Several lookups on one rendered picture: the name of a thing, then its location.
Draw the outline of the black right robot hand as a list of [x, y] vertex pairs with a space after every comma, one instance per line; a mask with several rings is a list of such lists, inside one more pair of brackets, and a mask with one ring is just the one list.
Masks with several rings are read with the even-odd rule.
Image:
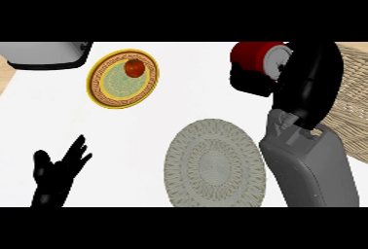
[[263, 97], [274, 95], [272, 108], [296, 115], [294, 124], [312, 130], [325, 119], [339, 95], [342, 52], [334, 42], [290, 42], [285, 45], [291, 56], [279, 79], [274, 81], [260, 72], [243, 70], [231, 62], [231, 85]]

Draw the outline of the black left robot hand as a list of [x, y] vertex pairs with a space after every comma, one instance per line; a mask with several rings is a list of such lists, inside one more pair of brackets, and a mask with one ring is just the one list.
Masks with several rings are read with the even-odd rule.
[[62, 207], [70, 195], [74, 180], [92, 158], [84, 154], [84, 136], [80, 135], [73, 143], [64, 158], [53, 162], [49, 154], [39, 150], [34, 152], [33, 179], [36, 191], [31, 200], [31, 207]]

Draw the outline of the red can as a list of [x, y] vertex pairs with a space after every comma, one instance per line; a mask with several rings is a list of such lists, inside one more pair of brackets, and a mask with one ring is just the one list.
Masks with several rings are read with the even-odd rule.
[[231, 62], [243, 70], [257, 71], [277, 81], [290, 56], [291, 49], [282, 42], [238, 42], [231, 51]]

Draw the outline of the tan wicker basket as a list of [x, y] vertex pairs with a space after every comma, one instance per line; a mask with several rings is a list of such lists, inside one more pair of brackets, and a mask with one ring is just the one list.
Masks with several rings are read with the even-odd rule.
[[339, 134], [346, 153], [368, 163], [368, 43], [337, 45], [343, 58], [342, 87], [322, 124]]

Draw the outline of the round grey woven placemat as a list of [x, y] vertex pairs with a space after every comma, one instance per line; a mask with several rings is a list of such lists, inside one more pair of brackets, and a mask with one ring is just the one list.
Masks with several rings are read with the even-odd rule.
[[177, 133], [164, 163], [164, 183], [176, 207], [259, 207], [266, 169], [243, 129], [219, 119], [189, 124]]

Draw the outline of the yellow patterned plate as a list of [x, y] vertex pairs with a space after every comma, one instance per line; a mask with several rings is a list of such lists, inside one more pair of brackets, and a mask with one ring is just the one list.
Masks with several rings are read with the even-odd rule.
[[[126, 71], [132, 60], [142, 62], [142, 74], [138, 77], [132, 77]], [[86, 78], [86, 92], [99, 106], [129, 108], [148, 97], [158, 78], [158, 63], [151, 54], [124, 49], [107, 54], [95, 63]]]

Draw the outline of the red tomato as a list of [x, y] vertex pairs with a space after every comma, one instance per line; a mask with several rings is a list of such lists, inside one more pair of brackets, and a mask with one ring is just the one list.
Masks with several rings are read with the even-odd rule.
[[126, 74], [132, 78], [138, 78], [143, 74], [143, 71], [145, 71], [143, 62], [139, 59], [129, 60], [124, 65], [124, 70], [126, 70]]

